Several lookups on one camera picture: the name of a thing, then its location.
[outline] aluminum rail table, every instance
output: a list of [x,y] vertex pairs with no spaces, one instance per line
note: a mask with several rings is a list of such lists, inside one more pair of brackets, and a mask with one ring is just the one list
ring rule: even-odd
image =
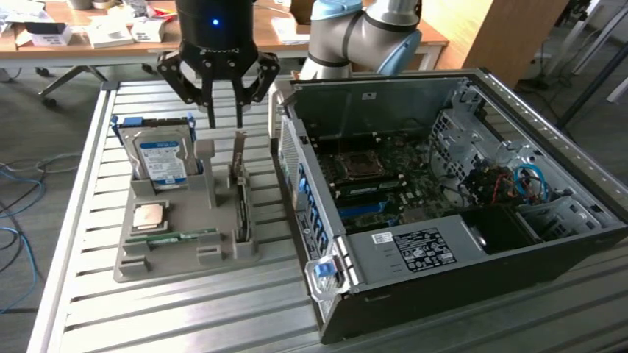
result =
[[87,137],[28,352],[612,352],[628,342],[628,242],[555,282],[329,346],[317,339],[279,181],[267,106],[244,117],[261,260],[248,267],[113,281],[131,166],[109,117],[185,115],[231,160],[231,87],[217,84],[217,128],[163,81],[105,83]]

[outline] barcode label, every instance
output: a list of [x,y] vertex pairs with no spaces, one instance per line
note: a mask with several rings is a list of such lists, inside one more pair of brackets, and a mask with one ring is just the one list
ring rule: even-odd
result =
[[388,242],[392,241],[392,233],[391,232],[377,233],[377,234],[371,235],[371,237],[373,237],[373,243],[376,243],[376,244],[388,243]]

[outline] paper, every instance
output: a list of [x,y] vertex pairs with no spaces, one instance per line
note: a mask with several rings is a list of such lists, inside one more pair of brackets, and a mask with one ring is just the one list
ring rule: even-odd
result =
[[311,41],[311,35],[297,35],[293,18],[271,18],[279,40],[283,44],[305,44]]
[[41,2],[0,0],[0,26],[7,22],[53,22],[43,7]]

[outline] white label sticker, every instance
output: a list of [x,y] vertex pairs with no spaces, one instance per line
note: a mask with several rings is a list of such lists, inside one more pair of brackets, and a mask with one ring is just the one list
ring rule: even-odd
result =
[[176,184],[185,181],[185,164],[176,156],[180,151],[176,141],[141,143],[140,151],[148,176],[155,184],[167,188],[176,187]]
[[383,183],[380,184],[380,190],[381,190],[381,189],[393,188],[393,187],[396,187],[399,184],[400,184],[400,181],[399,181],[399,180],[395,180],[393,182],[383,182]]
[[377,97],[377,92],[365,92],[363,93],[363,101],[371,101],[376,99]]
[[355,195],[356,193],[371,193],[373,191],[376,191],[377,188],[364,188],[364,189],[357,189],[357,190],[352,190],[349,192],[351,195]]
[[371,235],[371,237],[373,237],[373,243],[376,243],[376,244],[388,243],[388,242],[392,241],[392,233],[391,232],[377,233],[377,234]]

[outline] motherboard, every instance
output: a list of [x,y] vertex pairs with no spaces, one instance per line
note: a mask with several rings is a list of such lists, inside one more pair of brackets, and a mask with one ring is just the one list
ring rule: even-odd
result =
[[424,135],[319,140],[313,148],[348,234],[439,218],[471,202],[433,174]]

